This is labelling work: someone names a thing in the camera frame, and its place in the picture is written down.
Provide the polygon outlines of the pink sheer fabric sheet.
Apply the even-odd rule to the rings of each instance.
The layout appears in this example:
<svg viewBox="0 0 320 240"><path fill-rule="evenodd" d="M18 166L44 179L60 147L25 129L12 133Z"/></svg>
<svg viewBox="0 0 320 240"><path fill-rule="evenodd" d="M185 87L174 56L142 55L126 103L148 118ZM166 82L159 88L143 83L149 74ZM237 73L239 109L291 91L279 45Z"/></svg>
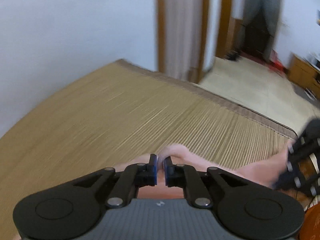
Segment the pink sheer fabric sheet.
<svg viewBox="0 0 320 240"><path fill-rule="evenodd" d="M285 147L277 154L266 160L256 161L236 170L219 166L216 163L203 159L199 155L189 151L181 144L169 145L163 148L157 155L157 185L145 186L138 190L138 198L149 199L175 199L183 198L183 190L179 187L167 187L165 185L163 161L171 157L175 164L186 164L195 167L196 170L205 172L208 167L216 166L222 170L245 178L257 184L271 187L279 175L286 170L288 147L292 141L288 141Z"/></svg>

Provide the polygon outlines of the wooden cabinet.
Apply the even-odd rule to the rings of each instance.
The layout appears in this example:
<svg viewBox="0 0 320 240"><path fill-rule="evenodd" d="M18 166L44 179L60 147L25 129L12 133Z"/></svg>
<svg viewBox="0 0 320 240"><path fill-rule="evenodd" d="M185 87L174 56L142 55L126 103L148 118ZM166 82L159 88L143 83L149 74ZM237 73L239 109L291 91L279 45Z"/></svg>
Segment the wooden cabinet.
<svg viewBox="0 0 320 240"><path fill-rule="evenodd" d="M309 89L319 98L319 70L305 59L292 54L287 78L300 88Z"/></svg>

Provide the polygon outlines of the wooden door frame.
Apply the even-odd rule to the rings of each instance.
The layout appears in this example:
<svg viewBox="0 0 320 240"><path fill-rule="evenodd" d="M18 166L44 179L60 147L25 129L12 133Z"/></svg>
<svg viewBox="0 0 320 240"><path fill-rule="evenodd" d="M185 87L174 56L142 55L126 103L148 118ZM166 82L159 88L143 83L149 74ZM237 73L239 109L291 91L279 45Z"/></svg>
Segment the wooden door frame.
<svg viewBox="0 0 320 240"><path fill-rule="evenodd" d="M158 70L200 83L232 42L233 0L156 0Z"/></svg>

